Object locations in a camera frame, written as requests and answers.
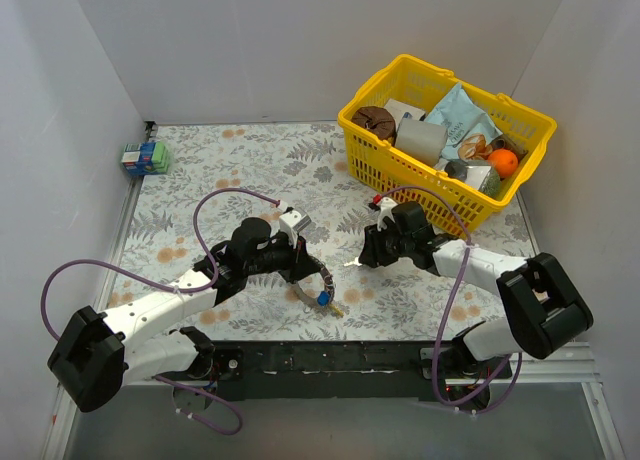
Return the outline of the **silver key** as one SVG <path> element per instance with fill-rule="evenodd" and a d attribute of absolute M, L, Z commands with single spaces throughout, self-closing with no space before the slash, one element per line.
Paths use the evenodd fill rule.
<path fill-rule="evenodd" d="M 357 258 L 352 260 L 352 261 L 344 263 L 344 267 L 348 267 L 348 266 L 356 266 L 356 267 L 358 267 L 358 266 L 361 266 L 361 265 L 362 264 L 358 261 Z"/>

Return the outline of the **steel disc with keyrings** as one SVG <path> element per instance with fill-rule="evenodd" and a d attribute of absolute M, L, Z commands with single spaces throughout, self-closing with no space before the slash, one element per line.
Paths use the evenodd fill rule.
<path fill-rule="evenodd" d="M 315 310 L 323 310 L 329 311 L 328 305 L 333 303 L 335 298 L 336 286 L 334 282 L 333 275 L 329 271 L 328 267 L 320 262 L 321 270 L 318 274 L 312 275 L 312 279 L 317 279 L 320 281 L 320 284 L 317 285 L 315 289 L 311 287 L 305 286 L 304 281 L 297 282 L 292 285 L 292 290 L 296 294 L 296 296 L 307 306 Z M 316 299 L 318 295 L 322 292 L 326 291 L 331 295 L 331 302 L 322 307 L 319 306 Z"/>

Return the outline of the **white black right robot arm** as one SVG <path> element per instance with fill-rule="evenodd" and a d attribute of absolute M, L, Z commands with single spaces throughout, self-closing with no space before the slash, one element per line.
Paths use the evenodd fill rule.
<path fill-rule="evenodd" d="M 433 370 L 471 378 L 501 357 L 526 353 L 543 360 L 593 326 L 590 308 L 553 255 L 508 256 L 438 234 L 415 201 L 376 196 L 369 206 L 378 216 L 364 230 L 359 264 L 387 267 L 408 258 L 420 270 L 502 302 L 503 317 L 468 327 L 450 347 L 434 349 Z"/>

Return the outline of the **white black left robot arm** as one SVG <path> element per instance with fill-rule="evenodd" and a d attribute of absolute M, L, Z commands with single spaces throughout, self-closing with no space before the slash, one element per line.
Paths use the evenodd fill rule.
<path fill-rule="evenodd" d="M 295 284 L 319 273 L 301 234 L 309 223 L 307 215 L 290 210 L 273 233 L 263 219 L 247 218 L 167 290 L 102 312 L 77 310 L 48 368 L 83 413 L 101 408 L 123 386 L 157 374 L 205 378 L 216 365 L 214 343 L 177 323 L 242 292 L 254 275 L 277 273 Z"/>

